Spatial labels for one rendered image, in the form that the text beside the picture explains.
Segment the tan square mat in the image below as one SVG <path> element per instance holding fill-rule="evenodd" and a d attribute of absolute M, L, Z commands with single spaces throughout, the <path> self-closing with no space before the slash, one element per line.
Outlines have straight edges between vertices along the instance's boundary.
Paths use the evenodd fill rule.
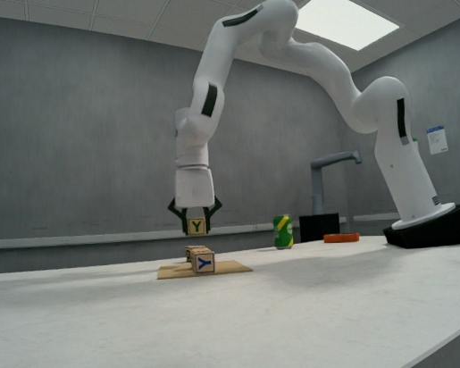
<path fill-rule="evenodd" d="M 252 272 L 253 269 L 235 260 L 215 262 L 216 272 L 195 274 L 190 264 L 165 265 L 160 266 L 158 280 L 201 277 L 211 275 L 221 275 L 239 272 Z"/>

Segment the green soda can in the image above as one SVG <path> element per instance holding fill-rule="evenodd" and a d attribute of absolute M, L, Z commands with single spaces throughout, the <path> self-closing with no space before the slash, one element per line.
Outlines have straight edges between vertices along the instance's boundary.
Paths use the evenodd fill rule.
<path fill-rule="evenodd" d="M 292 224 L 289 214 L 274 215 L 273 219 L 274 243 L 277 249 L 293 247 Z"/>

